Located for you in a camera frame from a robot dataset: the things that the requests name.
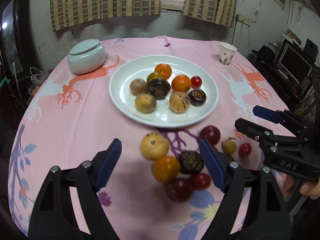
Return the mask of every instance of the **white plate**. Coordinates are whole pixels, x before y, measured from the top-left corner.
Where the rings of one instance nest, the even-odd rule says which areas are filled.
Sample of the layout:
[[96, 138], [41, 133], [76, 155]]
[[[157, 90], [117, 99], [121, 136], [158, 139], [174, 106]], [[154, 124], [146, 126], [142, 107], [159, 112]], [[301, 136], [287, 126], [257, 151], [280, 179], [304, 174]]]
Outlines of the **white plate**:
[[[170, 84], [180, 74], [185, 74], [190, 78], [201, 77], [201, 89], [207, 95], [206, 102], [202, 106], [190, 105], [186, 113], [176, 114], [169, 106], [171, 90], [164, 100], [157, 100], [153, 113], [138, 112], [134, 104], [136, 96], [130, 92], [130, 82], [136, 78], [147, 80], [147, 76], [154, 72], [155, 67], [160, 63], [167, 63], [172, 68], [172, 75], [168, 79]], [[188, 126], [205, 119], [216, 107], [219, 96], [217, 85], [207, 71], [188, 60], [167, 55], [140, 57], [123, 64], [111, 77], [109, 93], [113, 103], [123, 114], [137, 122], [161, 128]]]

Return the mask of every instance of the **purple flower print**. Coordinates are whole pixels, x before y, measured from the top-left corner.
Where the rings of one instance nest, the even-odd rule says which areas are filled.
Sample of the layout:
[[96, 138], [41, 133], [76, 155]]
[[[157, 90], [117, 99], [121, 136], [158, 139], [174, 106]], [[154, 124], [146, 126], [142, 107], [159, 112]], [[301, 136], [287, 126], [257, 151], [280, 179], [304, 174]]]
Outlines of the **purple flower print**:
[[[176, 158], [179, 158], [180, 153], [187, 149], [187, 143], [181, 139], [181, 137], [179, 135], [179, 131], [169, 131], [169, 130], [159, 129], [159, 132], [169, 140], [170, 149], [171, 149], [172, 153], [174, 154], [174, 156]], [[191, 138], [195, 139], [197, 141], [197, 143], [199, 143], [198, 136], [192, 134], [189, 130], [182, 130], [180, 132], [184, 132], [184, 133], [188, 134]], [[173, 140], [171, 140], [169, 138], [170, 133], [174, 133]]]
[[98, 200], [101, 206], [109, 207], [112, 204], [111, 197], [107, 192], [104, 191], [98, 193]]

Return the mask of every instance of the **round table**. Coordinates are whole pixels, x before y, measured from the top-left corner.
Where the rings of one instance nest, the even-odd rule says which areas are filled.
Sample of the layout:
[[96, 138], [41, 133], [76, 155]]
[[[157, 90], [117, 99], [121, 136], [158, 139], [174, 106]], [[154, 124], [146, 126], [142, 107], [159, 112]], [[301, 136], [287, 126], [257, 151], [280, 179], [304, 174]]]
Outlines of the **round table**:
[[[105, 188], [97, 197], [111, 225], [122, 240], [195, 240], [201, 239], [212, 221], [223, 193], [213, 183], [195, 191], [186, 203], [170, 201], [163, 184], [151, 173], [152, 162], [140, 154], [140, 142], [150, 132], [161, 132], [170, 141], [169, 155], [198, 149], [198, 133], [207, 125], [221, 131], [221, 140], [235, 137], [252, 144], [252, 154], [234, 159], [242, 166], [260, 169], [262, 153], [258, 143], [236, 132], [239, 117], [253, 121], [275, 134], [289, 135], [252, 114], [255, 105], [272, 110], [286, 109], [261, 74], [238, 52], [230, 65], [217, 61], [218, 41], [194, 41], [170, 37], [132, 38], [102, 41], [107, 59], [94, 72], [73, 74], [65, 57], [54, 69], [31, 101], [17, 132], [12, 148], [8, 195], [13, 221], [27, 235], [37, 193], [50, 168], [75, 168], [106, 150], [114, 138], [122, 142], [122, 155]], [[113, 105], [108, 86], [112, 74], [123, 63], [146, 55], [173, 55], [204, 68], [217, 83], [219, 102], [202, 122], [184, 130], [158, 131], [124, 116]], [[274, 172], [280, 185], [284, 175]], [[72, 203], [79, 228], [89, 232], [76, 189], [71, 188]], [[250, 190], [246, 189], [232, 232], [241, 229]]]

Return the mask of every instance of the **jar lid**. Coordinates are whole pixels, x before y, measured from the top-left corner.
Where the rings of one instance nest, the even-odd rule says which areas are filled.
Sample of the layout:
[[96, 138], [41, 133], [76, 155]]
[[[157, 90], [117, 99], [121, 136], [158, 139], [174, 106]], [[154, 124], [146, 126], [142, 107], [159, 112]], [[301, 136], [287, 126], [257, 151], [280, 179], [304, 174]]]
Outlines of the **jar lid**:
[[78, 55], [92, 50], [98, 46], [99, 42], [100, 41], [96, 39], [81, 41], [70, 50], [70, 55]]

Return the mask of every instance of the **curtain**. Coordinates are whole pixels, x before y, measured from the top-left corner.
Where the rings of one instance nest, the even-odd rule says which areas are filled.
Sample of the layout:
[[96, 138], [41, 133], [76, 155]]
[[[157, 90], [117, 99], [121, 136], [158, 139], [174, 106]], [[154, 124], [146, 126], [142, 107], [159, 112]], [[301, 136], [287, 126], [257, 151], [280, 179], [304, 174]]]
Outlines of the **curtain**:
[[183, 15], [233, 27], [237, 0], [184, 0]]
[[160, 14], [161, 0], [50, 0], [53, 31], [97, 19]]

